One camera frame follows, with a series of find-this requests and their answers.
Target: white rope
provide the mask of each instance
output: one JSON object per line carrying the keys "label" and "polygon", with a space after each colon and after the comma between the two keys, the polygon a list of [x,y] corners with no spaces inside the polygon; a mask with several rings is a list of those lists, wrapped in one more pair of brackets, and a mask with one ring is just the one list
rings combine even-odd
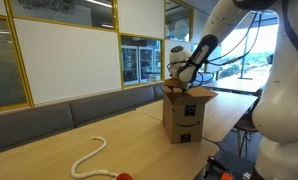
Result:
{"label": "white rope", "polygon": [[90,171],[90,172],[86,172],[86,173],[82,173],[82,174],[76,173],[76,168],[78,167],[78,165],[80,163],[82,163],[83,161],[92,157],[93,155],[97,154],[98,152],[100,152],[107,146],[107,141],[103,137],[95,136],[95,137],[91,137],[90,139],[100,140],[103,142],[103,144],[102,144],[102,146],[100,146],[98,149],[96,149],[92,153],[86,155],[85,157],[83,157],[83,158],[79,159],[77,162],[75,162],[71,167],[71,176],[74,178],[77,178],[77,179],[86,178],[86,177],[95,176],[95,175],[106,175],[106,176],[117,177],[118,173],[110,172],[108,170],[95,170],[95,171]]}

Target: glass door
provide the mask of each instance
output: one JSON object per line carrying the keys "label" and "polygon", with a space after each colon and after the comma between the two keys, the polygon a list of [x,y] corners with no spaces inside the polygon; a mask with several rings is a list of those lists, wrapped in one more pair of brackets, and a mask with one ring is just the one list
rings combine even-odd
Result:
{"label": "glass door", "polygon": [[150,81],[152,74],[155,74],[153,65],[153,48],[139,47],[140,82]]}
{"label": "glass door", "polygon": [[138,84],[138,49],[137,46],[121,46],[122,71],[124,85]]}

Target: sky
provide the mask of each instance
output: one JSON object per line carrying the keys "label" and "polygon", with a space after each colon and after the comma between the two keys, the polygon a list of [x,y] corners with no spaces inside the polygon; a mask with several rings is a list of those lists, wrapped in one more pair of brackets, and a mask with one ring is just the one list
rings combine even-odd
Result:
{"label": "sky", "polygon": [[[248,48],[254,43],[258,28],[251,28],[248,36]],[[236,29],[221,43],[221,55],[229,52],[246,34],[247,29]],[[263,26],[259,30],[255,46],[250,53],[274,52],[277,40],[278,25]],[[240,56],[244,54],[245,40],[228,56]]]}

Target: chair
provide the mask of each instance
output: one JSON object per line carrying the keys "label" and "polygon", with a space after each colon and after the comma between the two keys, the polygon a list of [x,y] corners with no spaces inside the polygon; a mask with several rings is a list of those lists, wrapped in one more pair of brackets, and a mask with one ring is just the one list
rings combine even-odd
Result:
{"label": "chair", "polygon": [[244,146],[244,143],[246,143],[246,151],[245,152],[246,152],[246,158],[247,158],[247,155],[248,155],[248,142],[247,142],[248,136],[247,135],[248,135],[248,133],[251,134],[254,132],[258,132],[258,130],[256,129],[256,127],[254,126],[254,124],[252,122],[252,113],[260,101],[262,92],[263,92],[263,89],[259,89],[256,92],[256,96],[258,97],[258,99],[255,101],[253,106],[250,107],[250,109],[239,119],[239,121],[234,126],[237,130],[244,131],[242,143],[241,143],[241,146],[239,147],[239,156],[241,156],[242,148]]}
{"label": "chair", "polygon": [[247,112],[244,114],[240,120],[236,123],[235,128],[240,131],[244,131],[243,133],[243,139],[242,143],[239,149],[239,156],[241,156],[242,148],[244,146],[244,143],[246,142],[246,157],[248,154],[248,133],[254,133],[258,132],[258,130],[255,128],[253,122],[252,122],[252,112]]}

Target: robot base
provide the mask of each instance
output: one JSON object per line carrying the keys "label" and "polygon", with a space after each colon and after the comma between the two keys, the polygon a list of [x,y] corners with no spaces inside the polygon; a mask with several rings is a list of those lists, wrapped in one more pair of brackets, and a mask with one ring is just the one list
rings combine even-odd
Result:
{"label": "robot base", "polygon": [[280,144],[264,137],[255,169],[263,179],[298,180],[298,143]]}

